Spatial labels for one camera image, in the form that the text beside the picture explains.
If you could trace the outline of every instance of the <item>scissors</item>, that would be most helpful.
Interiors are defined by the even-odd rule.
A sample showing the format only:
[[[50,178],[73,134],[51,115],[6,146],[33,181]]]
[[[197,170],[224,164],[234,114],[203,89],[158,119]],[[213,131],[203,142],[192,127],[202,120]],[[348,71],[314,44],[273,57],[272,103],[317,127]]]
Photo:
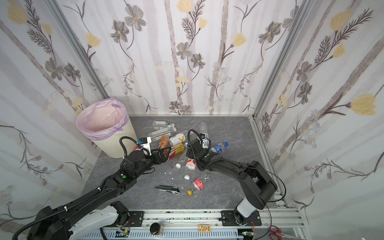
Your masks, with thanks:
[[[272,232],[269,235],[272,240],[282,240],[283,238],[291,238],[291,239],[301,239],[301,240],[303,240],[302,238],[298,238],[296,236],[291,236],[291,235],[288,235],[288,234],[284,234],[284,233],[281,232],[280,228],[278,228],[276,226],[273,226],[273,225],[269,227],[269,230]]]

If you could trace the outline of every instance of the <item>black box cutter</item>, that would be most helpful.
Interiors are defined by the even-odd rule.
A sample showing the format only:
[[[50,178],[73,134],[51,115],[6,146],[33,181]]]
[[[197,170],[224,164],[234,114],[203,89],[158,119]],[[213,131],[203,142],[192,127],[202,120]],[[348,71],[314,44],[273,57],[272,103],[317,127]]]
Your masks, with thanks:
[[[166,186],[166,185],[156,185],[155,189],[160,190],[160,191],[170,192],[170,193],[176,194],[176,195],[180,194],[180,191],[177,187]]]

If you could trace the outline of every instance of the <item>gray tabletop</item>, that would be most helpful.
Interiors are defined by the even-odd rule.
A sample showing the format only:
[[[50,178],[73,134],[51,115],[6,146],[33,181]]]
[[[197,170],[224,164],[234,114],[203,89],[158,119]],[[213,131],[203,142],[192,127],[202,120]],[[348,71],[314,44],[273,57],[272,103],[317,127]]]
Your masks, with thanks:
[[[176,133],[183,132],[185,136],[190,128],[198,130],[199,123],[206,122],[212,144],[228,142],[227,151],[221,153],[226,159],[238,162],[256,160],[263,164],[247,117],[131,117],[138,138],[146,137],[149,132],[154,131],[153,120],[175,123]],[[157,148],[158,144],[159,141],[155,142],[154,148]],[[97,188],[105,176],[118,169],[120,162],[121,159],[101,153],[83,193]],[[244,198],[236,180],[218,172],[186,169],[185,162],[180,163],[181,169],[177,169],[175,164],[178,162],[179,158],[175,157],[161,165],[155,165],[154,173],[142,175],[131,189],[102,204],[98,209],[117,200],[128,209],[230,209],[235,208]],[[184,179],[186,174],[190,176],[190,180]],[[197,178],[202,180],[205,187],[201,191],[194,190],[193,195],[189,196],[187,190],[194,188],[192,182]],[[155,185],[176,186],[181,194],[174,195],[156,190]]]

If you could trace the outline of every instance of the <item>floral wallpaper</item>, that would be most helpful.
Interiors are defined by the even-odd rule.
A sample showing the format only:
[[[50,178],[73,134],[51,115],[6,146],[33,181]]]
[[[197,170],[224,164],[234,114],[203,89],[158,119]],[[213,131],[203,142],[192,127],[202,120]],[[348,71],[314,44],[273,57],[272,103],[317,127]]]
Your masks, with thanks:
[[[100,150],[75,120],[101,96],[44,2],[0,6],[0,235],[10,239],[40,209],[80,196]]]
[[[301,4],[57,2],[108,94],[129,114],[169,115],[253,114]]]
[[[382,238],[383,11],[316,0],[256,117],[315,240]]]

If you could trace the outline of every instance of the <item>white trash can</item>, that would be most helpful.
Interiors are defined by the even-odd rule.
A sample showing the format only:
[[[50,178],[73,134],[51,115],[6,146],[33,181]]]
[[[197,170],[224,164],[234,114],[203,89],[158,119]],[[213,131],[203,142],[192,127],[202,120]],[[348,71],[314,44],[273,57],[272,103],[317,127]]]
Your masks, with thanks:
[[[137,141],[127,109],[115,98],[104,99],[84,109],[77,117],[76,126],[113,158],[124,157],[119,142],[121,137],[128,136]],[[123,143],[128,154],[136,147],[136,144],[129,139],[124,139]]]

